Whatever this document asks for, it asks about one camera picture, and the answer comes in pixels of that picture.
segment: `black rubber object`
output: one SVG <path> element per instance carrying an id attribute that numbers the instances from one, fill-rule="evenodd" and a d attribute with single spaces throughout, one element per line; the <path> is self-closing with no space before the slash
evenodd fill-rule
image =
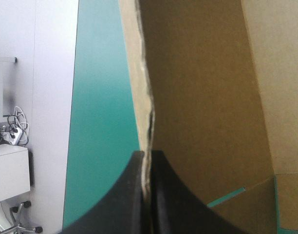
<path id="1" fill-rule="evenodd" d="M 43 228 L 42 227 L 36 227 L 36 233 L 42 233 Z"/>
<path id="2" fill-rule="evenodd" d="M 108 193 L 62 234 L 149 234 L 141 187 L 143 155 L 143 152 L 133 153 Z"/>
<path id="3" fill-rule="evenodd" d="M 31 206 L 31 201 L 25 201 L 23 203 L 24 208 L 29 208 Z"/>
<path id="4" fill-rule="evenodd" d="M 151 192 L 154 234 L 244 234 L 186 187 L 162 151 L 152 152 Z"/>
<path id="5" fill-rule="evenodd" d="M 14 206 L 14 207 L 11 208 L 11 212 L 17 213 L 18 209 L 19 209 L 18 206 Z"/>

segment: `white cabinet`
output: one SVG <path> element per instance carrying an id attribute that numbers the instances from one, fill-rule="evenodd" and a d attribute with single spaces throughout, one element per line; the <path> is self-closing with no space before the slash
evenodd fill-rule
<path id="1" fill-rule="evenodd" d="M 0 145 L 0 201 L 30 191 L 27 148 Z"/>

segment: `cardboard box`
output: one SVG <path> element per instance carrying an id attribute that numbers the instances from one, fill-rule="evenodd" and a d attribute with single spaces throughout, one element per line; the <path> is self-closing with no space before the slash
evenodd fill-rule
<path id="1" fill-rule="evenodd" d="M 153 149 L 244 231 L 298 233 L 298 1 L 140 0 L 137 7 Z M 130 31 L 125 26 L 126 38 Z M 132 87 L 136 79 L 131 74 Z M 137 117 L 138 97 L 133 90 Z"/>

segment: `white cable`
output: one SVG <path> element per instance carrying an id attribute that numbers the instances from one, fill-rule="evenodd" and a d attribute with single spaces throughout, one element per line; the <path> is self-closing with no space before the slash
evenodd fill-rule
<path id="1" fill-rule="evenodd" d="M 26 115 L 19 106 L 14 107 L 15 124 L 22 129 L 22 136 L 19 141 L 28 143 L 28 134 L 30 131 L 30 124 L 27 122 Z"/>

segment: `teal mat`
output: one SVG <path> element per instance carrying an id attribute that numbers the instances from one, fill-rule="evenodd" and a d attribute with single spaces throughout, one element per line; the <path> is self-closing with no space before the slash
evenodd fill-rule
<path id="1" fill-rule="evenodd" d="M 93 207 L 139 150 L 117 0 L 80 0 L 64 227 Z"/>
<path id="2" fill-rule="evenodd" d="M 223 203 L 224 201 L 230 200 L 230 199 L 234 198 L 235 196 L 237 196 L 237 195 L 239 195 L 239 194 L 241 194 L 243 192 L 245 192 L 245 188 L 240 188 L 240 189 L 238 189 L 236 191 L 233 191 L 233 192 L 231 192 L 231 193 L 229 193 L 229 194 L 227 194 L 225 196 L 222 196 L 221 198 L 218 198 L 218 199 L 216 199 L 216 200 L 208 203 L 207 206 L 209 208 L 213 208 L 214 206 L 217 206 L 217 205 Z"/>

